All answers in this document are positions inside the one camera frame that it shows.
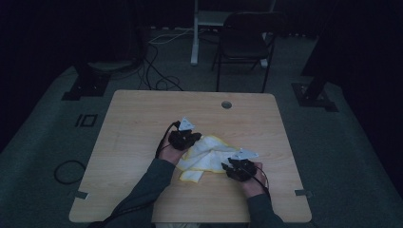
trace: chair backrest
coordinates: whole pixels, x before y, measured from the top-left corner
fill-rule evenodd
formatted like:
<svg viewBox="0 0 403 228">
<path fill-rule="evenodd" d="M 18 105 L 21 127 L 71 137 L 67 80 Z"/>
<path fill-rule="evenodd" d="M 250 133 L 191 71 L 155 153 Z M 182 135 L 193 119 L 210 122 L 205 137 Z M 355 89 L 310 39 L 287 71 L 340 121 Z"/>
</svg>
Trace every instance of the chair backrest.
<svg viewBox="0 0 403 228">
<path fill-rule="evenodd" d="M 287 25 L 287 17 L 282 12 L 238 11 L 231 13 L 224 21 L 225 29 L 244 30 L 250 32 L 283 33 Z"/>
</svg>

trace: person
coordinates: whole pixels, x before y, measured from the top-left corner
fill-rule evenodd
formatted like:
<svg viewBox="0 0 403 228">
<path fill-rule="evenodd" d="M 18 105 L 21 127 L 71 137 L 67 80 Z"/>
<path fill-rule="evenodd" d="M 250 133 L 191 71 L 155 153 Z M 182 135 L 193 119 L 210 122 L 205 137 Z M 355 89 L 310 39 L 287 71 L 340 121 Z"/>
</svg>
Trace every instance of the person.
<svg viewBox="0 0 403 228">
<path fill-rule="evenodd" d="M 133 188 L 131 193 L 123 199 L 113 210 L 111 216 L 104 221 L 91 223 L 88 228 L 124 228 L 140 227 L 154 228 L 151 223 L 153 213 L 153 203 L 158 199 L 161 192 L 168 187 L 176 164 L 181 156 L 187 151 L 175 149 L 170 145 L 169 134 L 163 141 L 162 150 L 158 156 L 149 165 L 147 171 L 140 181 Z M 255 163 L 258 172 L 255 175 L 260 182 L 265 183 L 266 178 L 260 171 L 262 163 Z M 269 197 L 261 185 L 254 179 L 240 182 L 248 205 L 250 224 L 200 224 L 200 228 L 219 228 L 219 227 L 249 227 L 249 228 L 278 228 L 285 227 L 282 219 L 277 216 L 272 207 Z"/>
</svg>

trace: crumpled fabric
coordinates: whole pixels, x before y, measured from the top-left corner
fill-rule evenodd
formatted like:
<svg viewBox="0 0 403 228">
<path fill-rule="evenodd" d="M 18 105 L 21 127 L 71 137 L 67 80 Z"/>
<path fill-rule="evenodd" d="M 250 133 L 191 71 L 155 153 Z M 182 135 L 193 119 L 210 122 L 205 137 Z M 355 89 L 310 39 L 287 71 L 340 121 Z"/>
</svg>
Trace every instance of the crumpled fabric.
<svg viewBox="0 0 403 228">
<path fill-rule="evenodd" d="M 215 136 L 202 136 L 181 157 L 177 167 L 182 170 L 181 181 L 199 182 L 204 171 L 225 173 L 221 163 L 229 164 L 228 158 L 240 149 Z"/>
</svg>

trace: dark green sleeve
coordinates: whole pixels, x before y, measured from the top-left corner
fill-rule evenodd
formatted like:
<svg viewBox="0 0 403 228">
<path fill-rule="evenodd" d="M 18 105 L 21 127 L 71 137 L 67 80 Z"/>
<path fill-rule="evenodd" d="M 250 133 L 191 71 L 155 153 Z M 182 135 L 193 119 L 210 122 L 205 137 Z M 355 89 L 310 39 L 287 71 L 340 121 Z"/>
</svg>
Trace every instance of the dark green sleeve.
<svg viewBox="0 0 403 228">
<path fill-rule="evenodd" d="M 114 209 L 112 216 L 122 213 L 127 209 L 147 205 L 148 203 L 157 200 L 165 187 L 170 184 L 174 170 L 175 165 L 168 161 L 158 159 L 153 160 L 148 167 L 147 172 L 136 184 L 131 193 Z M 152 213 L 153 205 L 150 204 L 143 209 L 127 213 L 111 220 L 106 227 L 149 228 L 152 227 Z"/>
<path fill-rule="evenodd" d="M 272 202 L 265 194 L 249 198 L 247 203 L 250 228 L 286 227 L 282 219 L 273 211 Z"/>
</svg>

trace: wooden table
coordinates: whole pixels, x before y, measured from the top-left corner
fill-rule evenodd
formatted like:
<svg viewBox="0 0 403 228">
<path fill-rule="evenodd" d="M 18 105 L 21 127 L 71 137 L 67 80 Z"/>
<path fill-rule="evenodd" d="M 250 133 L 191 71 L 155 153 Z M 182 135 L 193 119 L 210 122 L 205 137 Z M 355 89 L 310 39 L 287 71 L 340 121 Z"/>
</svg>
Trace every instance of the wooden table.
<svg viewBox="0 0 403 228">
<path fill-rule="evenodd" d="M 225 109 L 227 101 L 232 107 Z M 137 91 L 115 93 L 95 143 L 69 218 L 74 222 L 103 220 L 145 173 L 166 128 L 186 117 L 195 132 L 214 135 L 229 144 L 259 153 L 270 181 L 275 212 L 286 222 L 306 222 L 311 211 L 296 163 L 270 94 Z M 246 222 L 245 198 L 225 174 L 204 172 L 199 183 L 172 183 L 155 204 L 154 222 Z"/>
</svg>

